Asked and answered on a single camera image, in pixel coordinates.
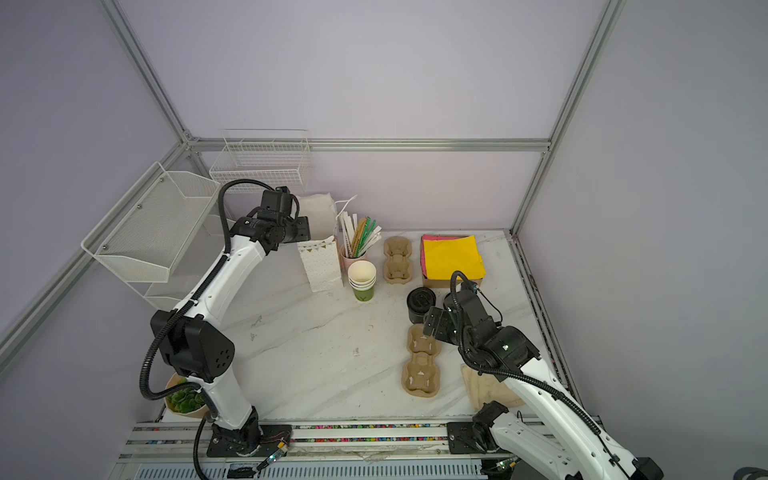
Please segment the black paper cup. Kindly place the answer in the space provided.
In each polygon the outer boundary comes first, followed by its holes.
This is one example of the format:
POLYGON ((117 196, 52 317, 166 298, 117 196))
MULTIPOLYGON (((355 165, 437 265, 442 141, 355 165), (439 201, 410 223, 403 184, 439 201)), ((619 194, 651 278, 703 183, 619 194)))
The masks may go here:
POLYGON ((436 294, 427 287, 411 290, 406 297, 408 318, 412 324, 422 324, 428 311, 435 306, 436 294))

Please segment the black lid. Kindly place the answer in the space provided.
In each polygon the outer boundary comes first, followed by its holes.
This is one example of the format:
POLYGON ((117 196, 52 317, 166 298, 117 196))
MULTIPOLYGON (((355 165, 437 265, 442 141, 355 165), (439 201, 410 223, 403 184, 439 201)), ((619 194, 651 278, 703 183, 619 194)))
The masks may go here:
POLYGON ((418 287, 409 292, 406 305, 409 310, 419 313, 427 312, 436 303, 436 294, 427 287, 418 287))

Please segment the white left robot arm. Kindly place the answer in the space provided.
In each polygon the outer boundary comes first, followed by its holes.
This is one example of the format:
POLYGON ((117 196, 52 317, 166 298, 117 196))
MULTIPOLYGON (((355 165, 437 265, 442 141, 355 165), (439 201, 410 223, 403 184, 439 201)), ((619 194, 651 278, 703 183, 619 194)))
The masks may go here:
POLYGON ((269 253, 310 237, 309 220, 288 187, 257 185, 263 190, 261 201, 248 215, 230 224, 226 213, 219 213, 223 249, 204 277, 173 309, 153 315, 154 338, 139 374, 139 391, 148 400, 185 390, 198 393, 215 437, 239 455, 259 447, 262 430, 234 374, 235 345, 221 329, 223 317, 269 253))

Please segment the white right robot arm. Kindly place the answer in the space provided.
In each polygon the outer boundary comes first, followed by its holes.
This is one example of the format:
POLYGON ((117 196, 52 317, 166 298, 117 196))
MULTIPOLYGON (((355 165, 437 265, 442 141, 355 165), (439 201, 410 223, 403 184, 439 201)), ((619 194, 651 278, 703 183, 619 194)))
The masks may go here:
POLYGON ((472 419, 478 450, 509 452, 548 479, 663 478, 654 460, 624 448, 580 406, 522 331, 494 321, 470 290, 450 297, 451 307, 425 314, 424 333, 456 346, 467 367, 509 388, 550 432, 539 434, 492 401, 472 419))

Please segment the stack of green paper cups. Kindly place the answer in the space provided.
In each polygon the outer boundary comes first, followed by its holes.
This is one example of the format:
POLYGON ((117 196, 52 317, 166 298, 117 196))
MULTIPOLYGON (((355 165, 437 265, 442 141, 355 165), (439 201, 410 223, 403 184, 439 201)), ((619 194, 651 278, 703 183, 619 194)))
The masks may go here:
POLYGON ((367 260, 352 263, 347 271, 348 283, 355 298, 360 302, 368 302, 374 296, 377 279, 376 266, 367 260))

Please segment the white paper gift bag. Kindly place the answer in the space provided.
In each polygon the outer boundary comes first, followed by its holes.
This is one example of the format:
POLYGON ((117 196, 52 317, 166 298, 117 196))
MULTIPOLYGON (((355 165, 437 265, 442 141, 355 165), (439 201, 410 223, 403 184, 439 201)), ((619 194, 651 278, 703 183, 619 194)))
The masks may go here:
POLYGON ((297 243, 298 252, 313 293, 341 288, 342 269, 337 242, 338 220, 347 200, 334 200, 328 193, 299 197, 301 215, 307 216, 310 239, 297 243))

